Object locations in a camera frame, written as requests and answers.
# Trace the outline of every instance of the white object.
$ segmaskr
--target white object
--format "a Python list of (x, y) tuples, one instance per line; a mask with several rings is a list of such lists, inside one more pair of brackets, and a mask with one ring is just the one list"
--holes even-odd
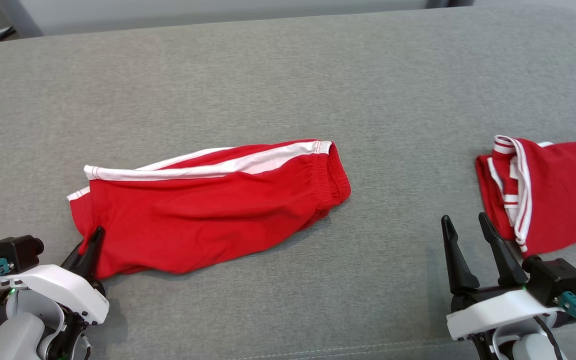
[(53, 330), (53, 333), (47, 335), (41, 340), (41, 343), (35, 344), (35, 354), (39, 354), (41, 360), (48, 359), (48, 348), (55, 337), (59, 335), (60, 330), (64, 328), (66, 317), (62, 308), (50, 298), (43, 296), (39, 292), (30, 289), (19, 289), (14, 291), (6, 303), (6, 317), (16, 319), (18, 315), (29, 313), (43, 322), (43, 325)]
[(0, 326), (0, 360), (45, 360), (37, 356), (37, 344), (44, 332), (44, 323), (23, 312)]
[[(548, 337), (543, 333), (531, 333), (521, 337), (512, 346), (512, 357), (520, 359), (555, 359), (555, 350)], [(562, 360), (568, 358), (561, 354)]]
[(446, 315), (452, 339), (501, 328), (532, 319), (537, 315), (556, 314), (560, 307), (545, 307), (528, 291), (514, 290), (475, 303), (464, 310)]
[(84, 321), (103, 324), (110, 305), (86, 279), (55, 264), (39, 265), (22, 273), (0, 276), (11, 288), (28, 288), (79, 313)]

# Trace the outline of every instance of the gray sofa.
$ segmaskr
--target gray sofa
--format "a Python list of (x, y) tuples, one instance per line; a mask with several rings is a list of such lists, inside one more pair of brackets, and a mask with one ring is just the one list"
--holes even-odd
[[(439, 219), (483, 285), (497, 273), (475, 156), (495, 134), (576, 141), (576, 13), (464, 7), (212, 23), (0, 43), (0, 239), (42, 264), (80, 236), (82, 167), (203, 148), (335, 141), (352, 184), (264, 253), (103, 283), (92, 359), (477, 359), (446, 328)], [(544, 258), (576, 266), (576, 245)], [(576, 359), (576, 325), (555, 333)]]

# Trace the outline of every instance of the white stripe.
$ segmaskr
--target white stripe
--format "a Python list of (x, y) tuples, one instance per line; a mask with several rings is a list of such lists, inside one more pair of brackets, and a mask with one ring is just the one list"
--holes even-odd
[(499, 194), (503, 194), (504, 185), (502, 184), (501, 178), (499, 178), (499, 174), (495, 169), (495, 166), (492, 162), (492, 157), (487, 158), (487, 162), (488, 162), (488, 171), (490, 171), (490, 176), (492, 177), (492, 180), (494, 180), (494, 182), (496, 183), (496, 187), (499, 188)]
[(513, 142), (508, 140), (508, 136), (504, 135), (494, 135), (494, 141), (499, 144), (513, 145)]
[(84, 172), (89, 180), (99, 179), (112, 182), (157, 182), (162, 180), (219, 178), (237, 172), (259, 174), (278, 169), (289, 160), (301, 155), (327, 154), (331, 146), (331, 141), (297, 142), (206, 166), (144, 171), (86, 165)]
[(517, 157), (513, 156), (512, 159), (510, 159), (510, 178), (511, 179), (515, 179), (517, 180), (519, 178), (519, 176), (517, 175)]
[(532, 186), (530, 181), (530, 169), (528, 168), (528, 159), (526, 159), (526, 150), (521, 142), (517, 141), (517, 146), (519, 153), (519, 172), (523, 174), (523, 186), (525, 196), (523, 196), (525, 203), (525, 216), (523, 217), (523, 221), (519, 218), (519, 234), (521, 235), (521, 239), (526, 240), (528, 237), (528, 230), (530, 229), (530, 223), (533, 218), (533, 196), (532, 196)]
[(505, 214), (508, 216), (508, 221), (510, 222), (510, 226), (515, 228), (515, 221), (517, 221), (517, 212), (518, 212), (518, 205), (504, 205)]
[(516, 194), (505, 194), (503, 196), (503, 201), (506, 203), (517, 203), (519, 202), (519, 196)]
[(526, 238), (530, 230), (530, 223), (533, 216), (533, 196), (530, 180), (530, 169), (528, 168), (528, 159), (526, 150), (520, 141), (509, 136), (496, 136), (495, 141), (510, 141), (516, 150), (517, 157), (517, 185), (519, 198), (519, 212), (516, 215), (516, 222), (513, 225), (515, 241), (523, 253), (528, 251)]
[(507, 146), (501, 146), (498, 144), (494, 144), (494, 146), (492, 146), (492, 151), (496, 151), (496, 152), (501, 153), (501, 154), (514, 154), (515, 153), (514, 148), (507, 147)]
[[(142, 166), (142, 167), (137, 168), (135, 170), (146, 170), (146, 171), (158, 170), (158, 169), (161, 169), (161, 168), (164, 168), (167, 166), (171, 166), (173, 164), (185, 162), (186, 160), (195, 159), (198, 157), (203, 157), (204, 155), (216, 153), (216, 152), (222, 151), (222, 150), (230, 150), (230, 149), (232, 149), (232, 147), (206, 148), (204, 150), (186, 153), (186, 155), (171, 157), (169, 159), (158, 161), (158, 162), (155, 162), (153, 164)], [(90, 192), (90, 186), (86, 186), (81, 190), (78, 190), (78, 191), (75, 191), (75, 192), (69, 194), (68, 196), (66, 196), (66, 198), (68, 198), (68, 201), (73, 201), (75, 199), (81, 198), (82, 196), (86, 195), (89, 192)]]

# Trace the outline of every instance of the seam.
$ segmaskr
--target seam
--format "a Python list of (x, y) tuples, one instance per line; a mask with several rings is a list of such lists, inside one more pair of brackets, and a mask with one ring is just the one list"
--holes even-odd
[(308, 221), (311, 221), (320, 212), (320, 210), (324, 208), (323, 204), (325, 203), (323, 184), (322, 180), (320, 179), (320, 163), (322, 162), (322, 160), (318, 156), (320, 154), (319, 145), (321, 143), (322, 142), (320, 141), (317, 144), (317, 149), (315, 150), (315, 161), (313, 162), (313, 164), (309, 164), (311, 166), (312, 177), (314, 178), (315, 182), (315, 196), (318, 201), (317, 201), (317, 207), (315, 207), (315, 212), (308, 219)]
[(333, 168), (330, 166), (330, 151), (333, 149), (333, 147), (336, 147), (336, 145), (334, 143), (330, 144), (330, 147), (328, 148), (326, 170), (328, 171), (329, 174), (332, 174), (332, 176), (330, 176), (330, 178), (332, 179), (336, 193), (339, 195), (339, 198), (341, 199), (341, 198), (343, 198), (343, 195), (341, 193), (341, 187), (339, 186), (339, 180), (338, 180), (338, 177), (335, 176), (336, 174), (333, 173)]
[[(226, 360), (251, 360), (251, 359), (266, 359), (266, 358), (276, 358), (278, 356), (288, 356), (288, 355), (302, 355), (302, 354), (312, 354), (312, 353), (323, 353), (324, 351), (340, 351), (340, 350), (354, 350), (354, 349), (361, 349), (361, 348), (373, 348), (373, 347), (387, 347), (387, 346), (402, 346), (406, 344), (414, 344), (414, 343), (423, 343), (423, 342), (432, 342), (432, 340), (412, 340), (412, 341), (400, 341), (400, 342), (384, 342), (382, 344), (370, 344), (370, 345), (358, 345), (358, 346), (346, 346), (346, 347), (338, 347), (338, 348), (323, 348), (320, 350), (307, 350), (307, 351), (297, 351), (297, 352), (285, 352), (285, 353), (275, 353), (273, 355), (259, 355), (259, 356), (251, 356), (251, 357), (234, 357), (234, 358), (227, 358)], [(452, 344), (452, 342), (442, 342), (441, 344), (433, 344), (429, 346), (444, 346), (446, 344)], [(301, 360), (302, 358), (293, 358), (291, 360)]]
[[(298, 357), (298, 358), (291, 358), (290, 360), (307, 360), (307, 359), (320, 359), (320, 358), (332, 358), (334, 356), (350, 356), (350, 355), (362, 355), (362, 354), (374, 354), (374, 353), (387, 353), (390, 351), (404, 351), (404, 350), (412, 350), (412, 349), (425, 349), (429, 347), (441, 347), (447, 346), (452, 344), (452, 342), (444, 342), (443, 344), (432, 344), (432, 345), (423, 345), (423, 346), (409, 346), (409, 347), (402, 347), (402, 348), (385, 348), (382, 350), (368, 350), (368, 351), (357, 351), (357, 352), (348, 352), (348, 353), (333, 353), (331, 355), (316, 355), (316, 356), (308, 356), (308, 357)], [(457, 342), (456, 344), (468, 344), (468, 342)]]
[[(561, 334), (561, 333), (576, 333), (576, 328), (570, 329), (563, 329), (555, 331), (554, 334)], [(297, 357), (297, 358), (287, 358), (286, 360), (308, 360), (308, 359), (319, 359), (319, 358), (328, 358), (332, 356), (350, 356), (350, 355), (359, 355), (359, 354), (371, 354), (371, 353), (385, 353), (388, 351), (401, 351), (401, 350), (412, 350), (412, 349), (423, 349), (428, 347), (441, 347), (441, 346), (449, 346), (449, 345), (463, 345), (463, 344), (471, 344), (470, 341), (452, 341), (452, 339), (437, 339), (436, 341), (441, 340), (451, 340), (447, 342), (441, 342), (439, 344), (420, 344), (418, 346), (408, 346), (402, 348), (387, 348), (382, 350), (367, 350), (367, 351), (356, 351), (356, 352), (348, 352), (348, 353), (333, 353), (328, 355), (314, 355), (314, 356), (307, 356), (307, 357)], [(279, 356), (288, 356), (288, 355), (303, 355), (303, 354), (313, 354), (313, 353), (323, 353), (324, 351), (340, 351), (340, 350), (354, 350), (354, 349), (361, 349), (361, 348), (373, 348), (373, 347), (386, 347), (386, 346), (400, 346), (406, 344), (413, 344), (413, 343), (423, 343), (423, 342), (433, 342), (433, 340), (412, 340), (412, 341), (400, 341), (400, 342), (384, 342), (383, 344), (370, 344), (370, 345), (359, 345), (359, 346), (346, 346), (346, 347), (338, 347), (338, 348), (324, 348), (320, 350), (308, 350), (308, 351), (297, 351), (297, 352), (285, 352), (285, 353), (275, 353), (274, 355), (259, 355), (259, 356), (250, 356), (250, 357), (233, 357), (227, 358), (226, 360), (253, 360), (253, 359), (267, 359), (267, 358), (277, 358)]]
[(177, 179), (221, 178), (235, 172), (256, 175), (279, 169), (286, 162), (302, 155), (316, 154), (321, 151), (321, 145), (320, 140), (300, 141), (252, 152), (217, 164), (182, 168), (158, 170), (103, 168), (102, 171), (100, 166), (96, 166), (91, 171), (91, 176), (107, 182), (158, 182)]

